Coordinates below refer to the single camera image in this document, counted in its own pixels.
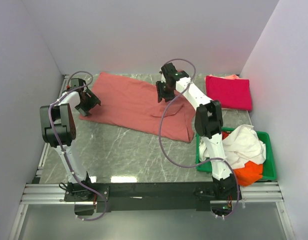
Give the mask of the salmon pink t shirt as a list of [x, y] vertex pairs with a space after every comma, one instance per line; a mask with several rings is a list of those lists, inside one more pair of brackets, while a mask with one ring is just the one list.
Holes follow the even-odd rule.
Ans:
[[92, 92], [101, 104], [81, 120], [116, 125], [175, 141], [190, 143], [194, 138], [195, 110], [183, 97], [171, 106], [157, 101], [155, 85], [120, 75], [102, 72]]

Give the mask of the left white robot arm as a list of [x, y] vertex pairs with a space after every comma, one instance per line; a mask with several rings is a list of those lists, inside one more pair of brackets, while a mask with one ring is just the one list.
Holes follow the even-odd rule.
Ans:
[[96, 105], [101, 105], [101, 101], [86, 81], [72, 78], [55, 104], [39, 109], [42, 138], [56, 150], [67, 172], [68, 183], [60, 183], [59, 187], [71, 201], [90, 201], [97, 197], [75, 147], [76, 126], [72, 114], [76, 110], [84, 117], [90, 116], [90, 110]]

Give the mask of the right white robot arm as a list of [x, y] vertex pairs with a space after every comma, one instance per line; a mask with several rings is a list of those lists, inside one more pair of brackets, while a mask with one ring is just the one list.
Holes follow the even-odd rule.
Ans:
[[209, 159], [193, 167], [211, 163], [213, 194], [216, 198], [223, 200], [233, 193], [239, 194], [237, 176], [227, 162], [223, 147], [223, 117], [220, 101], [206, 96], [193, 83], [194, 77], [183, 70], [177, 71], [171, 60], [161, 67], [160, 73], [161, 80], [156, 82], [158, 102], [167, 103], [162, 115], [165, 116], [169, 107], [180, 97], [184, 97], [195, 110], [194, 127], [206, 146]]

